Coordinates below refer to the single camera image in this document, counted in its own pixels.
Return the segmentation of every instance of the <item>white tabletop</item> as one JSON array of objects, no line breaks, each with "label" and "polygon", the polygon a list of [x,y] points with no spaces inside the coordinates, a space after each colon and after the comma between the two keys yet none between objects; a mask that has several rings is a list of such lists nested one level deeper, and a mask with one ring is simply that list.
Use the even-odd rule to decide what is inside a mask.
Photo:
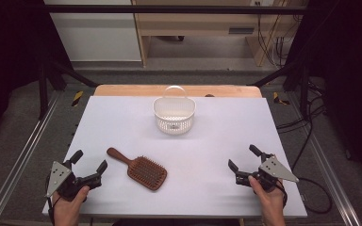
[{"label": "white tabletop", "polygon": [[[153,102],[157,97],[92,96],[67,153],[84,155],[74,174],[95,173],[106,159],[102,186],[92,190],[81,214],[104,218],[247,218],[260,216],[253,190],[235,183],[228,168],[231,159],[239,170],[253,172],[260,165],[249,146],[275,153],[287,168],[280,138],[264,98],[193,97],[194,123],[180,136],[163,134],[156,127]],[[127,175],[127,165],[109,157],[114,147],[129,159],[144,155],[168,172],[166,181],[151,191]],[[285,181],[286,217],[306,217],[295,183]]]}]

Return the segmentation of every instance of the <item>black curtain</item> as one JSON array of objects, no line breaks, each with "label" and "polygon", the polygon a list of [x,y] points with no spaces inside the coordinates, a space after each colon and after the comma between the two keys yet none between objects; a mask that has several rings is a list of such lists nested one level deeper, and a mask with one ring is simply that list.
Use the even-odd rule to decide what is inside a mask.
[{"label": "black curtain", "polygon": [[[10,93],[38,80],[40,65],[55,60],[72,69],[49,13],[30,12],[25,4],[42,0],[0,0],[0,118],[8,107]],[[49,66],[47,77],[63,89],[60,72]]]},{"label": "black curtain", "polygon": [[[330,1],[311,2],[327,5]],[[296,50],[308,40],[308,31],[321,21],[309,19],[299,28],[293,43]],[[291,51],[290,60],[298,56],[297,53]],[[353,159],[362,162],[362,1],[339,1],[322,25],[311,51],[304,56],[309,59],[305,66],[310,75],[325,80],[326,105],[345,138],[346,148]]]}]

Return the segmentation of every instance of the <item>plastic basket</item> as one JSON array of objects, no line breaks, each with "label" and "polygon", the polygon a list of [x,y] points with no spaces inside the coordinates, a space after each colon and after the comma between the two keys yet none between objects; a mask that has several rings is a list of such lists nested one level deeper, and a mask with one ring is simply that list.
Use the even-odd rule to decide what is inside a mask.
[{"label": "plastic basket", "polygon": [[[180,89],[184,97],[168,97],[168,90]],[[154,101],[156,124],[160,131],[169,135],[187,133],[193,124],[196,104],[187,97],[187,92],[179,86],[169,86],[163,92],[163,97]]]}]

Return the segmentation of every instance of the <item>wooden hairbrush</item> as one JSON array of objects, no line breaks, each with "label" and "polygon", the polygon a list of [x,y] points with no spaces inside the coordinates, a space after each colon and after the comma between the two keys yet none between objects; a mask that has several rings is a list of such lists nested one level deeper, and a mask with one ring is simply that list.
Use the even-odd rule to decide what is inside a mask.
[{"label": "wooden hairbrush", "polygon": [[128,176],[151,190],[158,190],[167,177],[162,166],[144,156],[130,160],[114,148],[108,148],[107,154],[127,164]]}]

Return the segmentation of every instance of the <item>hand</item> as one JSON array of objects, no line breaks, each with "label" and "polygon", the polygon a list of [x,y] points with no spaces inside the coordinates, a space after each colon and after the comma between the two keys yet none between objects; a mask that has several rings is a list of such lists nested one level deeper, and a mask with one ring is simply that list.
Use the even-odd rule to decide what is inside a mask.
[{"label": "hand", "polygon": [[71,201],[61,199],[57,192],[54,193],[53,203],[55,203],[55,225],[56,226],[76,226],[81,204],[87,198],[90,188],[83,186]]},{"label": "hand", "polygon": [[263,223],[266,226],[285,226],[283,192],[276,188],[267,193],[253,176],[249,176],[249,183],[260,199]]}]

